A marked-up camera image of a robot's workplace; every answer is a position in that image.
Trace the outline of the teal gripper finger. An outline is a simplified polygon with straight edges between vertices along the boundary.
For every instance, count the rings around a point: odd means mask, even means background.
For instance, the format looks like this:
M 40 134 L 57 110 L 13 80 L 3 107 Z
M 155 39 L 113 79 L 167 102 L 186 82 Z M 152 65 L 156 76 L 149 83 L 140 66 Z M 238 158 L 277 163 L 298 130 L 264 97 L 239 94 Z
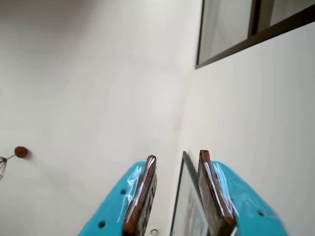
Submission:
M 199 153 L 197 181 L 212 236 L 286 236 L 276 212 L 231 168 Z
M 156 188 L 157 159 L 135 162 L 114 185 L 80 236 L 143 236 Z

